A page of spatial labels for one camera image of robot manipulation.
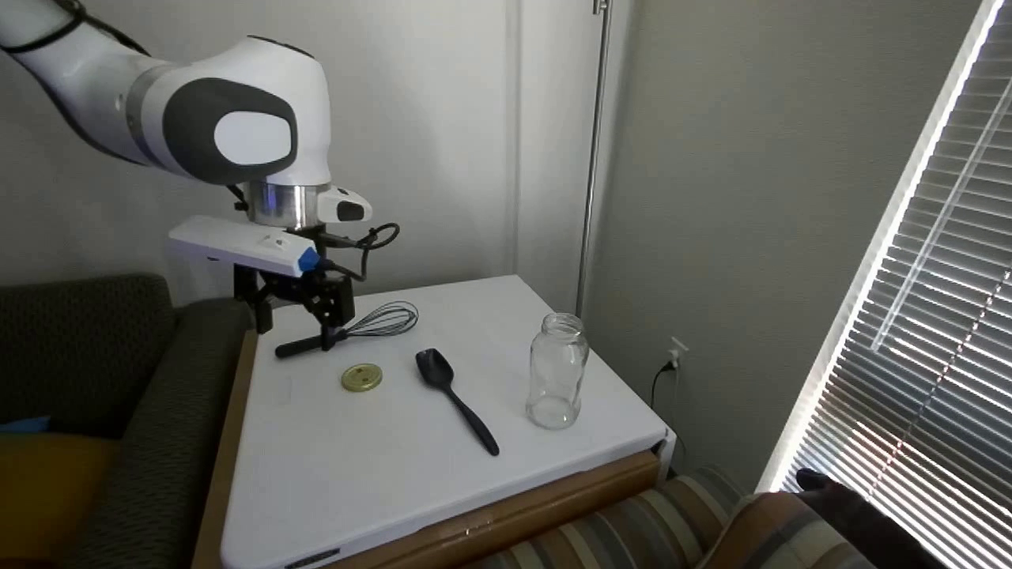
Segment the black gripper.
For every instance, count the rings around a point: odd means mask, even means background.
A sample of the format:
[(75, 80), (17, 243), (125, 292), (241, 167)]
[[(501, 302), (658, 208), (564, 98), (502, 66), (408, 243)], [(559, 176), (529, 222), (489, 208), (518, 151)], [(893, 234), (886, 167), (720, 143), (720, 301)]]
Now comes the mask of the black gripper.
[(347, 334), (346, 326), (354, 317), (354, 288), (351, 276), (330, 258), (339, 236), (324, 223), (308, 227), (308, 236), (316, 246), (316, 263), (305, 276), (272, 276), (266, 267), (236, 264), (234, 297), (249, 302), (261, 334), (272, 333), (272, 301), (290, 301), (312, 317), (326, 317), (324, 350), (330, 350)]

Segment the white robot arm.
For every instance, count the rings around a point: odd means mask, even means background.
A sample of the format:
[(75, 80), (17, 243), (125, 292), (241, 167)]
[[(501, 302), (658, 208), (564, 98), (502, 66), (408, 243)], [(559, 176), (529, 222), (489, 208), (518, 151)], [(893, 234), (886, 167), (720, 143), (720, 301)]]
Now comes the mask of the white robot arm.
[(0, 46), (90, 145), (236, 192), (241, 222), (195, 215), (171, 243), (228, 263), (261, 326), (280, 301), (312, 313), (319, 333), (287, 340), (287, 357), (346, 338), (354, 276), (326, 253), (339, 243), (331, 232), (364, 222), (369, 205), (331, 180), (330, 86), (312, 55), (249, 36), (214, 56), (171, 64), (78, 0), (4, 0)]

